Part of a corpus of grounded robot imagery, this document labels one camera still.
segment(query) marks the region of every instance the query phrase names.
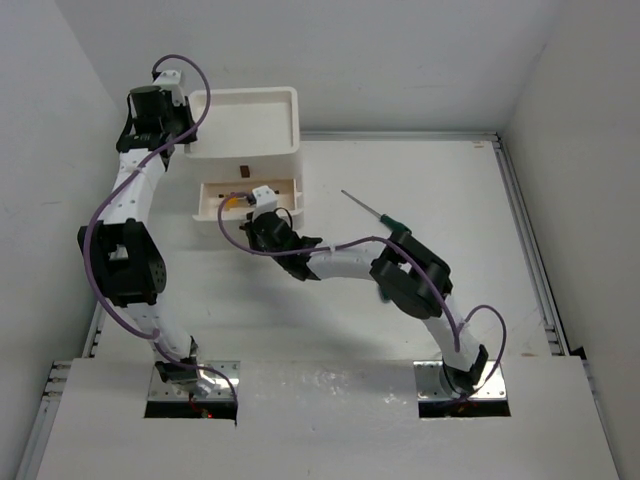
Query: screwdriver handle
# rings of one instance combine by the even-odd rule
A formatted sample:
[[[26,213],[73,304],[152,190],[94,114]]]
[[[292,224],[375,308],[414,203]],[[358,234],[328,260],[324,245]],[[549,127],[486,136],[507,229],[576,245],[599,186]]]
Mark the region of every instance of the screwdriver handle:
[[[385,227],[387,227],[392,232],[398,231],[398,232],[411,233],[411,229],[407,227],[404,223],[400,223],[397,220],[394,220],[387,214],[380,215],[380,223],[382,223]]]

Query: robotic arm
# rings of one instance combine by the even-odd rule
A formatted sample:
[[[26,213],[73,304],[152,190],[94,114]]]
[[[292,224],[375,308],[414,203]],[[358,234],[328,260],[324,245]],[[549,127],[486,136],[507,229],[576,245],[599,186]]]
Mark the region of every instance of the robotic arm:
[[[300,237],[274,210],[276,194],[266,186],[256,188],[248,198],[255,210],[243,225],[253,250],[277,252],[327,246],[318,237]],[[454,314],[456,324],[463,318],[457,311],[449,279],[451,269],[436,254],[418,242],[410,232],[394,232],[389,240],[400,247],[426,272]],[[442,351],[444,373],[451,390],[471,394],[488,359],[487,349],[467,329],[460,332],[460,349],[454,348],[453,332],[429,286],[393,249],[367,243],[344,250],[274,257],[294,278],[325,280],[354,278],[373,280],[404,313],[421,320]]]
[[[169,168],[174,149],[165,150],[139,167],[151,152],[193,127],[183,81],[182,72],[165,70],[155,76],[152,85],[129,93],[129,114],[116,144],[120,166],[113,190],[134,170],[140,174],[100,215],[91,238],[91,265],[101,293],[118,313],[130,317],[147,335],[159,332],[149,343],[163,380],[186,391],[195,391],[199,381],[197,370],[167,363],[154,345],[158,343],[163,352],[182,363],[197,363],[195,341],[161,301],[159,294],[166,286],[166,267],[146,226],[153,194],[160,177]],[[196,140],[194,133],[180,143]],[[78,232],[81,249],[86,230],[87,227],[82,227]]]
[[[129,115],[116,144],[120,166],[114,190],[133,171],[138,170],[139,174],[100,215],[89,240],[91,269],[100,292],[116,307],[117,313],[126,314],[141,332],[153,337],[149,342],[162,380],[196,397],[199,394],[206,397],[215,387],[198,369],[196,342],[161,301],[166,267],[146,227],[155,188],[167,171],[174,150],[167,149],[143,167],[139,166],[142,159],[158,147],[185,134],[194,126],[194,121],[182,90],[182,73],[165,70],[154,77],[152,85],[133,89],[128,97]],[[196,139],[193,133],[180,143],[188,144]],[[323,245],[322,238],[300,237],[278,217],[274,212],[277,197],[269,187],[254,189],[249,201],[255,209],[242,229],[253,250],[281,252]],[[81,249],[86,231],[87,227],[82,227],[78,232]],[[449,266],[409,232],[394,232],[389,240],[420,265],[446,299],[456,320],[461,322],[452,303]],[[301,281],[333,277],[373,280],[400,310],[425,324],[442,350],[444,376],[451,390],[473,391],[487,361],[486,348],[463,330],[459,335],[460,349],[454,349],[453,332],[435,295],[417,272],[406,268],[404,259],[393,249],[382,244],[367,244],[274,259]],[[155,344],[183,366],[168,362]]]

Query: cable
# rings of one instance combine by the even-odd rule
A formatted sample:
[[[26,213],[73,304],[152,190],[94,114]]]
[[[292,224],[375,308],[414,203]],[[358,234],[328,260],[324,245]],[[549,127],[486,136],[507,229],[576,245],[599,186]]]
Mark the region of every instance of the cable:
[[[274,213],[278,210],[284,210],[284,212],[287,214],[287,217],[289,217],[289,227],[293,229],[293,218],[291,217],[291,212],[284,207],[278,207],[274,210]]]
[[[204,119],[207,116],[207,113],[209,112],[209,107],[211,106],[211,88],[209,87],[209,81],[207,80],[207,77],[202,71],[202,69],[198,65],[196,65],[196,63],[193,60],[185,57],[184,55],[177,55],[177,54],[165,55],[153,65],[153,71],[155,72],[158,65],[163,63],[165,60],[169,60],[171,58],[182,60],[183,62],[188,63],[194,68],[196,72],[198,72],[198,75],[200,75],[200,78],[202,79],[202,83],[204,84],[204,88],[207,94],[207,101],[206,101],[204,110],[202,112],[202,115],[200,116],[198,121],[186,132],[184,132],[182,135],[179,135],[176,138],[169,140],[167,143],[165,143],[161,147],[158,147],[153,152],[149,153],[149,155],[144,157],[144,159],[138,165],[138,168],[134,170],[131,173],[131,175],[124,182],[122,182],[115,190],[113,190],[109,194],[109,196],[107,196],[107,198],[104,199],[104,201],[98,206],[96,211],[91,216],[91,219],[89,220],[89,223],[87,225],[87,230],[84,235],[84,241],[82,243],[82,255],[84,257],[84,271],[85,271],[85,274],[87,275],[87,280],[89,280],[89,285],[91,286],[91,290],[93,290],[93,293],[95,294],[96,299],[98,300],[98,303],[102,306],[102,308],[105,309],[105,311],[109,314],[109,316],[113,318],[127,332],[131,333],[132,335],[135,335],[138,338],[143,338],[145,340],[156,340],[160,335],[160,332],[157,329],[155,329],[153,333],[147,334],[139,330],[136,330],[131,325],[129,325],[129,323],[127,323],[127,321],[124,318],[118,315],[118,312],[116,312],[115,309],[109,304],[105,296],[100,291],[100,287],[98,287],[96,279],[93,276],[93,268],[91,266],[91,238],[93,237],[93,231],[95,230],[96,224],[98,223],[98,218],[100,217],[102,212],[104,212],[104,210],[111,204],[111,202],[115,200],[115,198],[118,195],[120,195],[122,191],[131,184],[133,179],[136,176],[138,176],[138,174],[140,173],[140,170],[143,169],[147,165],[147,163],[151,161],[153,157],[171,148],[172,146],[174,146],[175,144],[177,144],[178,142],[182,141],[183,139],[191,135],[193,132],[195,132],[198,129],[198,127],[202,125],[202,122],[204,122]]]
[[[309,253],[316,253],[316,252],[327,252],[327,251],[331,250],[331,247],[313,247],[313,248],[301,248],[301,249],[297,249],[297,250],[286,250],[286,251],[279,251],[279,252],[263,252],[263,251],[259,251],[259,250],[253,250],[252,248],[245,247],[241,243],[238,243],[237,241],[235,241],[233,239],[233,237],[231,237],[231,235],[229,234],[229,232],[225,228],[224,222],[222,220],[222,212],[224,210],[225,205],[227,204],[227,202],[229,200],[231,200],[232,198],[243,198],[243,197],[246,197],[246,196],[247,196],[247,193],[232,193],[231,195],[226,197],[222,202],[220,202],[220,205],[218,206],[218,212],[217,212],[218,215],[217,215],[217,217],[218,217],[218,226],[220,228],[220,231],[222,232],[222,235],[227,239],[227,241],[229,241],[236,248],[239,248],[240,250],[242,250],[244,252],[247,252],[247,253],[250,253],[252,255],[259,255],[259,256],[263,256],[263,257],[284,257],[284,256],[288,256],[288,255],[299,255],[299,254],[309,254]],[[478,305],[478,306],[474,307],[473,309],[471,309],[471,311],[469,312],[467,317],[464,319],[464,321],[460,325],[460,328],[458,328],[456,326],[455,319],[453,318],[453,314],[449,310],[449,307],[447,307],[447,305],[446,305],[446,303],[444,301],[444,298],[442,298],[442,295],[440,295],[440,292],[438,291],[436,286],[433,284],[433,281],[429,278],[429,276],[426,274],[426,272],[420,267],[420,265],[418,265],[418,263],[413,258],[411,258],[409,256],[409,254],[407,254],[404,250],[402,250],[399,246],[397,246],[392,241],[390,241],[390,240],[388,240],[386,238],[382,238],[382,237],[369,236],[369,237],[360,238],[358,240],[354,240],[352,242],[347,242],[347,243],[335,245],[333,247],[333,249],[335,249],[335,250],[344,250],[344,249],[347,249],[347,248],[350,248],[350,247],[354,247],[356,245],[360,245],[362,243],[367,243],[367,242],[380,242],[380,243],[383,243],[384,245],[386,245],[387,247],[391,248],[394,252],[396,252],[398,255],[400,255],[407,263],[409,263],[409,265],[411,265],[411,267],[418,273],[420,278],[422,280],[424,280],[424,282],[429,286],[429,289],[431,290],[431,292],[436,297],[436,301],[438,302],[440,307],[442,307],[442,310],[444,311],[444,313],[445,313],[445,315],[447,317],[447,320],[449,320],[449,325],[451,326],[451,331],[453,333],[453,342],[454,342],[454,348],[455,348],[456,352],[460,351],[460,332],[471,321],[473,316],[478,311],[486,309],[486,310],[490,310],[491,312],[493,312],[496,315],[496,317],[500,321],[500,324],[502,325],[502,342],[501,342],[501,345],[500,345],[500,350],[498,352],[498,356],[496,357],[495,363],[493,365],[493,368],[491,369],[491,371],[489,372],[489,374],[485,378],[485,383],[486,383],[493,376],[493,374],[496,372],[498,366],[500,365],[500,362],[502,361],[502,357],[504,355],[504,351],[505,351],[506,344],[507,344],[507,325],[506,325],[506,322],[504,321],[504,318],[502,318],[502,315],[500,314],[500,312],[498,312],[498,310],[496,310],[491,305],[485,305],[485,304]]]
[[[213,418],[213,415],[209,413],[209,410],[207,410],[206,408],[200,408],[199,406],[196,405],[196,402],[193,401],[193,393],[189,394],[189,399],[187,400],[187,403],[191,407],[191,410],[196,412],[201,417]]]

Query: white wall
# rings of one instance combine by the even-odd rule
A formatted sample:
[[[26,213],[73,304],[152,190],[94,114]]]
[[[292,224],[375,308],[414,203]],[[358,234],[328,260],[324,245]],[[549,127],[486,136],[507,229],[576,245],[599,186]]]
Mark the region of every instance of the white wall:
[[[176,52],[216,87],[297,88],[306,129],[495,130],[562,0],[56,1],[120,108]]]
[[[640,2],[570,0],[506,135],[573,347],[625,478],[640,393]]]
[[[53,2],[0,3],[0,478],[49,367],[91,318],[76,232],[109,190],[123,118]]]

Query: screwdriver shaft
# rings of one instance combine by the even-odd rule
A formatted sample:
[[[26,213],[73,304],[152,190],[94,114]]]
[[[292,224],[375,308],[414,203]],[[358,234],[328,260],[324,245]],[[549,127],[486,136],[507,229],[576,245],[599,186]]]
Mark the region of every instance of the screwdriver shaft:
[[[369,212],[370,214],[374,215],[378,220],[380,220],[382,218],[382,215],[380,215],[378,212],[376,212],[373,208],[371,208],[369,205],[362,203],[360,200],[358,200],[356,197],[354,197],[353,195],[351,195],[349,192],[347,192],[346,190],[340,190],[342,193],[344,193],[347,197],[349,197],[351,200],[353,200],[354,202],[356,202],[358,205],[360,205],[362,208],[364,208],[367,212]]]

